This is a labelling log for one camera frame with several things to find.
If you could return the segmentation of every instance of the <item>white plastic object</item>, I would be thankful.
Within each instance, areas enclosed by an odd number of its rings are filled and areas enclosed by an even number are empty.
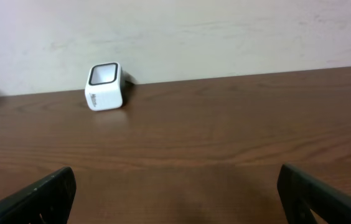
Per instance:
[[[115,109],[123,104],[124,75],[117,62],[95,65],[88,76],[85,96],[93,111]]]

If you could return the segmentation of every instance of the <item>tabletop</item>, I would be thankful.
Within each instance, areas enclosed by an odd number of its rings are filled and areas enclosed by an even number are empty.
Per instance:
[[[69,223],[286,223],[286,162],[351,195],[351,67],[0,98],[0,199],[70,166]]]

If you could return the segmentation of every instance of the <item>wall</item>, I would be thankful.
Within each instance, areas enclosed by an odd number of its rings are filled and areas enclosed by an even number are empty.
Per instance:
[[[0,0],[0,95],[351,65],[351,0]]]

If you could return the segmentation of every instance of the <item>logo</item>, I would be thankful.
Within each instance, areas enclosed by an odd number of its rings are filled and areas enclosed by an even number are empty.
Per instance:
[[[91,94],[90,93],[90,97],[91,97],[91,101],[93,102],[93,106],[95,107],[96,106],[96,96],[95,96],[95,94]]]

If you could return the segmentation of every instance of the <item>black object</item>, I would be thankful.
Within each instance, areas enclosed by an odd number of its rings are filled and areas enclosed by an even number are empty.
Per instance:
[[[70,167],[64,167],[0,201],[0,224],[66,224],[76,193]]]
[[[317,223],[310,209],[327,223],[351,223],[351,197],[305,174],[283,165],[278,192],[289,224]]]

